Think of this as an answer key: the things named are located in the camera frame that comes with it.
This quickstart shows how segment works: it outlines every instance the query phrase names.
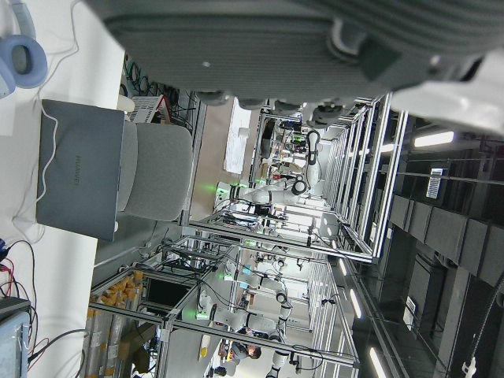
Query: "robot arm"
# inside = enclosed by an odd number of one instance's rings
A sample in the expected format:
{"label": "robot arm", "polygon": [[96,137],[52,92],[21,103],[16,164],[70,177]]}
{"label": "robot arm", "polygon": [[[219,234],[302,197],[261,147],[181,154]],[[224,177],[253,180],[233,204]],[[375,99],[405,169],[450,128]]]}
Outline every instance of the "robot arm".
{"label": "robot arm", "polygon": [[237,187],[232,191],[233,199],[242,199],[261,205],[282,203],[294,205],[298,202],[299,195],[314,187],[320,180],[320,166],[318,163],[318,143],[321,135],[312,130],[306,136],[308,150],[306,154],[306,167],[304,175],[298,175],[290,190],[285,189],[286,182],[280,181],[278,185],[268,185],[258,189],[251,187]]}
{"label": "robot arm", "polygon": [[320,180],[320,166],[318,164],[318,143],[321,135],[316,131],[311,131],[306,136],[308,143],[308,154],[306,155],[306,181],[310,187],[314,187]]}
{"label": "robot arm", "polygon": [[[264,332],[268,335],[270,340],[284,343],[285,324],[292,311],[292,306],[288,302],[282,304],[277,323],[271,319],[254,313],[248,313],[242,309],[238,309],[233,313],[224,307],[212,305],[212,299],[205,293],[205,291],[202,291],[200,294],[199,303],[204,304],[205,308],[203,309],[203,312],[209,313],[209,318],[212,321],[226,324],[235,331],[247,327],[256,332]],[[266,378],[277,378],[278,372],[285,365],[288,356],[289,353],[276,350],[273,354],[272,367],[266,375]]]}
{"label": "robot arm", "polygon": [[245,274],[236,269],[236,266],[228,261],[226,263],[226,275],[225,280],[233,280],[249,285],[253,288],[263,287],[271,291],[275,291],[276,300],[284,304],[287,302],[287,292],[285,291],[284,285],[277,280],[272,280],[268,277],[261,277],[257,274]]}

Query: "chair backrest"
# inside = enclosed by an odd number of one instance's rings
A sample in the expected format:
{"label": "chair backrest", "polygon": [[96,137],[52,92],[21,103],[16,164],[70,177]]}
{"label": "chair backrest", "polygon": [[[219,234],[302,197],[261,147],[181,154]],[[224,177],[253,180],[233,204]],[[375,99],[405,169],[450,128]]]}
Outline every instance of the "chair backrest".
{"label": "chair backrest", "polygon": [[152,79],[242,103],[344,104],[425,80],[459,80],[504,41],[502,0],[87,3]]}
{"label": "chair backrest", "polygon": [[[123,148],[135,148],[135,136],[130,136],[129,142],[123,140]],[[125,180],[124,197],[131,186],[124,212],[157,221],[172,221],[180,215],[188,195],[193,156],[191,134],[186,128],[173,124],[137,124],[136,138],[138,155],[132,186],[134,156],[122,155],[132,165],[128,168],[125,161],[121,168],[121,178]],[[120,195],[121,205],[124,197]]]}

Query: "gray laptop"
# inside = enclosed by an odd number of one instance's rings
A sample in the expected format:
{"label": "gray laptop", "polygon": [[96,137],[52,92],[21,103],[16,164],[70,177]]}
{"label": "gray laptop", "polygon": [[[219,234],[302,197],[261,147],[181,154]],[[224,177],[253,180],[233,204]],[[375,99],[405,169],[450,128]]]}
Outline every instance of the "gray laptop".
{"label": "gray laptop", "polygon": [[[37,221],[55,228],[113,240],[124,113],[70,102],[43,100],[58,119],[56,154],[46,170],[46,193]],[[38,195],[53,152],[54,121],[42,114]]]}

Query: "white desk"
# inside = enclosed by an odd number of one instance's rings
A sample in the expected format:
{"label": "white desk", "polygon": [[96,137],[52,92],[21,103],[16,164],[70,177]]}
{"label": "white desk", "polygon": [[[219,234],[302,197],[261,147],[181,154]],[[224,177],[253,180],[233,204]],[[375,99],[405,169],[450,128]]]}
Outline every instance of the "white desk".
{"label": "white desk", "polygon": [[[51,74],[73,45],[70,1],[27,0],[26,3],[35,23],[37,40],[48,54]],[[123,50],[83,3],[77,4],[74,18],[80,51],[60,64],[52,80],[43,88],[41,98],[115,109]],[[9,7],[1,0],[0,36],[11,34],[15,27]],[[40,122],[36,92],[36,89],[17,89],[14,124],[3,125],[13,127],[13,134],[0,136],[0,238],[8,244],[22,237],[13,226],[12,218],[22,207],[23,197],[26,195],[24,206],[35,201],[36,175],[32,173],[39,156]],[[0,122],[6,122],[4,117],[0,117]],[[35,206],[24,216],[35,219]],[[35,286],[39,302],[38,340],[84,328],[96,243],[96,239],[46,228],[41,241],[34,245]],[[33,298],[29,249],[17,245],[9,257],[16,265],[16,278]],[[0,282],[5,282],[6,273],[0,274]],[[78,334],[57,341],[28,376],[75,376],[80,365],[82,339],[83,335]]]}

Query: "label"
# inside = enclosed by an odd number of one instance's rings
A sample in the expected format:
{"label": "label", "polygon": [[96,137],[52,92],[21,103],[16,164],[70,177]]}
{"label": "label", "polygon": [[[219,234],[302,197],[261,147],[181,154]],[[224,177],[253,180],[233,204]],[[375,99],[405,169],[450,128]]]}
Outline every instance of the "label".
{"label": "label", "polygon": [[102,338],[102,331],[98,331],[93,333],[93,336],[91,337],[91,348],[98,347],[100,345],[100,339]]}
{"label": "label", "polygon": [[163,342],[167,342],[170,337],[170,331],[168,329],[162,329],[159,335],[159,339]]}
{"label": "label", "polygon": [[117,353],[119,352],[119,345],[111,345],[109,346],[109,352],[107,354],[107,358],[112,360],[117,357]]}

